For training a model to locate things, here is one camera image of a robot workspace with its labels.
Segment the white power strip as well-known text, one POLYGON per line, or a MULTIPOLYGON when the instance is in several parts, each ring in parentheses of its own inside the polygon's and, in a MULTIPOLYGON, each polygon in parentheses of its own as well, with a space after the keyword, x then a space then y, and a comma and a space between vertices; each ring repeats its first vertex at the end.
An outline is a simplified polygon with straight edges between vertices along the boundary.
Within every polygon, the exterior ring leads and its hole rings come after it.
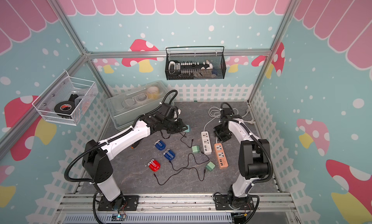
POLYGON ((201 132, 203 152, 205 155, 210 155, 212 153, 212 147, 210 142, 209 133, 207 131, 201 132))

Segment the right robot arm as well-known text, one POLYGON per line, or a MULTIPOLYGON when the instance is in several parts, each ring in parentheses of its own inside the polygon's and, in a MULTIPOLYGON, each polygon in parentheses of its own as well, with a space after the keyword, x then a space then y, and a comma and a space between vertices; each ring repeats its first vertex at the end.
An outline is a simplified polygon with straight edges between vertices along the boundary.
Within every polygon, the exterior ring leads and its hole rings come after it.
POLYGON ((232 209, 245 206, 252 208, 250 190, 257 183, 270 181, 274 174, 270 143, 256 136, 245 124, 242 116, 237 114, 227 102, 220 105, 219 123, 214 127, 214 134, 218 141, 223 143, 234 136, 240 143, 237 161, 239 176, 229 188, 228 205, 232 209))

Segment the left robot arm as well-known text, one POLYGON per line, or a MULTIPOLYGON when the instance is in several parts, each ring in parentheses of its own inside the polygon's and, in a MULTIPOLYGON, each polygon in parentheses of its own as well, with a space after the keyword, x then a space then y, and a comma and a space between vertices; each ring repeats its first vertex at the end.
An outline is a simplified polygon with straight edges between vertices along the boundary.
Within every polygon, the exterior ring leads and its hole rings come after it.
POLYGON ((89 141, 84 152, 67 166, 65 180, 90 182, 96 191, 103 195, 104 201, 108 202, 107 207, 119 211, 127 202, 114 179, 111 160, 128 147, 158 131, 166 131, 168 134, 185 131, 188 127, 179 118, 180 113, 178 107, 163 103, 155 110, 138 116, 129 128, 119 134, 99 142, 89 141), (82 165, 91 178, 70 177, 70 170, 79 160, 82 160, 82 165))

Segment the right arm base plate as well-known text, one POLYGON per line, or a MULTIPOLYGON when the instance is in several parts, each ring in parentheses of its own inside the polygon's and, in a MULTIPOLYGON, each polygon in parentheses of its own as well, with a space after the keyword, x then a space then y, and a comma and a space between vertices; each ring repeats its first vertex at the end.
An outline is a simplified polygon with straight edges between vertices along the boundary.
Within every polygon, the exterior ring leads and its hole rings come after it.
POLYGON ((217 193, 213 195, 216 210, 242 210, 253 211, 254 204, 250 197, 235 197, 232 195, 222 195, 217 193))

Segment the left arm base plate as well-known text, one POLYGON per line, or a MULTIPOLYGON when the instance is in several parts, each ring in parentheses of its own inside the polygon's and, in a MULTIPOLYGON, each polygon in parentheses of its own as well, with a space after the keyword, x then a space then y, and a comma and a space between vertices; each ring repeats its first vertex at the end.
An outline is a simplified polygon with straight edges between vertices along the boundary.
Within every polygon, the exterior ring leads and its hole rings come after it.
POLYGON ((102 196, 98 203, 98 211, 136 211, 138 204, 138 195, 119 195, 113 201, 102 196))

